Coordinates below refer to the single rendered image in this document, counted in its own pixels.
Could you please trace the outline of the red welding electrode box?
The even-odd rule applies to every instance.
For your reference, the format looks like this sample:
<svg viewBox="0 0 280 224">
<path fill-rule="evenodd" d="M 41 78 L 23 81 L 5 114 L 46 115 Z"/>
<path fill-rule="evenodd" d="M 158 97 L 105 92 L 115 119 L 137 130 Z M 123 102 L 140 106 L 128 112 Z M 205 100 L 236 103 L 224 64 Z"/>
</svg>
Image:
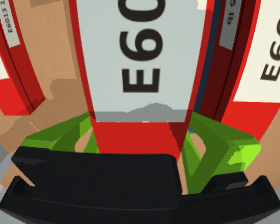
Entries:
<svg viewBox="0 0 280 224">
<path fill-rule="evenodd" d="M 31 115 L 44 100 L 13 0 L 0 0 L 0 109 L 4 116 Z"/>
</svg>

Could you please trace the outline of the red box with white label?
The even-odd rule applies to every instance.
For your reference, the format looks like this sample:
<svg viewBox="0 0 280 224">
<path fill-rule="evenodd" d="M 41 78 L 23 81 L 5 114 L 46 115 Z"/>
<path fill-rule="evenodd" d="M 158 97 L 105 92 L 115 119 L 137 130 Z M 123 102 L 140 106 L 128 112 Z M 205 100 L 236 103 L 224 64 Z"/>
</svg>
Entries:
<svg viewBox="0 0 280 224">
<path fill-rule="evenodd" d="M 192 116 L 215 0 L 69 0 L 100 153 L 178 159 Z"/>
</svg>

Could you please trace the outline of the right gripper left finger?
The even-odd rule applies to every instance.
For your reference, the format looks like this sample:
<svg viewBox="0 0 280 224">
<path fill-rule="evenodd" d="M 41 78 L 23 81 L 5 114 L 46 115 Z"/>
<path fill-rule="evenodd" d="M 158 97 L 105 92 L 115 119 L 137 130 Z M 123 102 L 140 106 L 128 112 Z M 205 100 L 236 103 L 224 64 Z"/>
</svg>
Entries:
<svg viewBox="0 0 280 224">
<path fill-rule="evenodd" d="M 27 136 L 20 146 L 76 152 L 76 142 L 91 128 L 90 115 L 86 112 Z M 93 130 L 83 152 L 100 153 Z"/>
</svg>

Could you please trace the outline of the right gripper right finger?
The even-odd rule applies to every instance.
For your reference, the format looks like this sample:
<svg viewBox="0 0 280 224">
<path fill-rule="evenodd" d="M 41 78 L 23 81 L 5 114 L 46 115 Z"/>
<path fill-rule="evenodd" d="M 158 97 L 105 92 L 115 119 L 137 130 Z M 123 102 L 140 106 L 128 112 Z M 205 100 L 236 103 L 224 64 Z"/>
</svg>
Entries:
<svg viewBox="0 0 280 224">
<path fill-rule="evenodd" d="M 188 194 L 201 193 L 215 175 L 244 172 L 261 150 L 253 135 L 194 111 L 189 128 L 205 142 L 206 151 L 201 159 L 187 130 L 181 155 Z"/>
</svg>

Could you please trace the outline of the red box of welding electrodes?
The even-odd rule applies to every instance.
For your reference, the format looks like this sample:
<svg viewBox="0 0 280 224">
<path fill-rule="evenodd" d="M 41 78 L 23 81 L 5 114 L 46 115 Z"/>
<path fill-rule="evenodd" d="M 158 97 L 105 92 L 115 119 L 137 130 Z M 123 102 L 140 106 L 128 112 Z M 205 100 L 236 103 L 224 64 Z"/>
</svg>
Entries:
<svg viewBox="0 0 280 224">
<path fill-rule="evenodd" d="M 199 114 L 258 142 L 280 108 L 280 0 L 222 0 Z"/>
</svg>

